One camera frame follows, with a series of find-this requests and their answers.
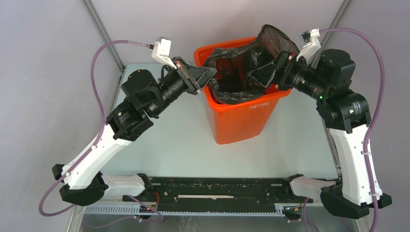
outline white wall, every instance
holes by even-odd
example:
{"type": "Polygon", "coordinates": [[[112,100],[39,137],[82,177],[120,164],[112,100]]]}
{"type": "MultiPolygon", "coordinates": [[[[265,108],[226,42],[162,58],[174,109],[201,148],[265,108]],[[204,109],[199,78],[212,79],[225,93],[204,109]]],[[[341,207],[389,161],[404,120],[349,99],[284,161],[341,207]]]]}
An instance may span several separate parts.
{"type": "MultiPolygon", "coordinates": [[[[379,48],[386,68],[385,97],[381,115],[371,138],[378,181],[393,198],[381,210],[378,231],[406,231],[410,207],[410,2],[407,0],[353,1],[342,27],[351,27],[370,37],[379,48]]],[[[380,73],[372,49],[359,37],[338,32],[328,48],[350,53],[356,62],[352,89],[363,94],[374,111],[380,73]]]]}
{"type": "MultiPolygon", "coordinates": [[[[154,43],[172,40],[170,56],[193,62],[195,49],[256,36],[263,24],[285,32],[297,45],[307,29],[326,28],[342,0],[95,0],[92,1],[112,40],[154,43]]],[[[150,51],[117,51],[124,63],[153,63],[150,51]]]]}
{"type": "MultiPolygon", "coordinates": [[[[45,218],[37,207],[54,182],[51,167],[97,133],[89,66],[102,40],[79,0],[2,0],[0,44],[0,231],[63,231],[68,212],[45,218]]],[[[118,76],[102,52],[96,79],[105,107],[118,76]]],[[[56,190],[45,210],[65,206],[56,190]]]]}

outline logo on bin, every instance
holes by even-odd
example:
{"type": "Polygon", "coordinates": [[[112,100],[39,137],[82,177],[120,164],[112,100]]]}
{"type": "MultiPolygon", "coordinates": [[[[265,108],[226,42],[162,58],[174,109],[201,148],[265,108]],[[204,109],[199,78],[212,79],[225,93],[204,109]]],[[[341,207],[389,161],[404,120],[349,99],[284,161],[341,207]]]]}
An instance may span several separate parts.
{"type": "Polygon", "coordinates": [[[265,103],[262,103],[262,104],[250,106],[250,107],[248,108],[248,110],[254,110],[254,109],[261,108],[261,107],[265,107],[265,106],[268,106],[268,105],[269,105],[269,103],[268,103],[268,102],[265,102],[265,103]]]}

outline robotic arm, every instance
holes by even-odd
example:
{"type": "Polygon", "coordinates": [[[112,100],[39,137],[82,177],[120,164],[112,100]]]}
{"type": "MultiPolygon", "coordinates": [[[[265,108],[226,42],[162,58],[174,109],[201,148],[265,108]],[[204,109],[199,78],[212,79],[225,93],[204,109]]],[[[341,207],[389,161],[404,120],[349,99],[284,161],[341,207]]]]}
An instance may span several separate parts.
{"type": "MultiPolygon", "coordinates": [[[[349,89],[355,63],[342,50],[329,49],[321,54],[317,68],[306,60],[320,48],[318,30],[302,35],[305,47],[299,55],[283,51],[271,63],[251,73],[261,83],[277,85],[280,90],[295,88],[317,101],[317,111],[330,129],[338,150],[343,185],[334,181],[306,178],[300,174],[284,180],[284,186],[296,196],[320,200],[335,216],[358,219],[369,214],[372,195],[363,156],[362,139],[371,122],[366,99],[349,89]]],[[[170,59],[171,42],[159,38],[152,56],[165,64],[159,83],[147,70],[133,72],[121,86],[126,98],[106,118],[104,133],[98,146],[92,143],[67,165],[55,165],[53,174],[59,179],[86,150],[92,151],[64,178],[60,189],[64,201],[85,206],[102,197],[145,196],[153,188],[145,174],[135,176],[106,176],[100,169],[122,148],[135,141],[153,123],[150,117],[159,114],[182,93],[198,94],[216,73],[214,68],[196,67],[182,58],[170,59]]],[[[382,192],[373,172],[379,208],[392,203],[382,192]]]]}

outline trash bag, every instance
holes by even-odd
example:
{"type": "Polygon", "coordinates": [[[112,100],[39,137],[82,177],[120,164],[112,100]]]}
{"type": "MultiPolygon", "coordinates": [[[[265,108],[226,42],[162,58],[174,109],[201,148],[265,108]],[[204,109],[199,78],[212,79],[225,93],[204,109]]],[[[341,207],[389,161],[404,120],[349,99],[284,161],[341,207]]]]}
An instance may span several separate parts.
{"type": "Polygon", "coordinates": [[[216,48],[204,66],[218,71],[208,86],[220,103],[239,104],[264,95],[269,80],[253,77],[251,71],[272,62],[281,51],[299,53],[289,37],[271,25],[263,25],[258,37],[238,48],[216,48]]]}

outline orange trash can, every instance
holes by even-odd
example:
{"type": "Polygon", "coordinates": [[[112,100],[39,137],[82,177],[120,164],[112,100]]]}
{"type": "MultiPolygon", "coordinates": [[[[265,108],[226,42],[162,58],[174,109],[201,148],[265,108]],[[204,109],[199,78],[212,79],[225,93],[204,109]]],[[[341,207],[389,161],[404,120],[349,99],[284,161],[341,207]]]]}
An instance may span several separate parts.
{"type": "MultiPolygon", "coordinates": [[[[198,48],[194,52],[195,64],[202,66],[212,54],[214,48],[240,47],[249,44],[255,37],[216,43],[198,48]]],[[[271,86],[262,97],[237,105],[223,104],[216,101],[208,86],[204,88],[207,101],[206,114],[217,144],[230,144],[249,139],[262,132],[266,122],[280,98],[291,90],[279,91],[271,86]]]]}

